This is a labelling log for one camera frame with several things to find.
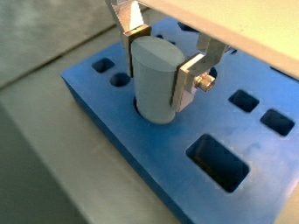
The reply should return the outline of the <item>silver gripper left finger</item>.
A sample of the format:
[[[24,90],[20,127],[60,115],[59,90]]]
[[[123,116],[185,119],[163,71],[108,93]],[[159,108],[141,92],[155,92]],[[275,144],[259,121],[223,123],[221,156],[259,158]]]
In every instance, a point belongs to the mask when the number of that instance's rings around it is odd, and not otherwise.
[[[144,23],[136,0],[105,0],[107,7],[120,30],[120,38],[125,49],[128,75],[133,76],[131,44],[135,39],[149,36],[152,28]]]

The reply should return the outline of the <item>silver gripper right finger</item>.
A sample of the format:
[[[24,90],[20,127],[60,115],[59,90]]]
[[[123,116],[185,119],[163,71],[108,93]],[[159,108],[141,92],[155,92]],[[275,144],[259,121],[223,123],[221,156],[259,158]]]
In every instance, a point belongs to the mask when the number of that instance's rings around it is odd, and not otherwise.
[[[215,86],[211,68],[220,62],[227,45],[201,33],[197,41],[199,53],[195,53],[177,67],[172,91],[172,109],[184,110],[191,104],[196,91],[208,92]]]

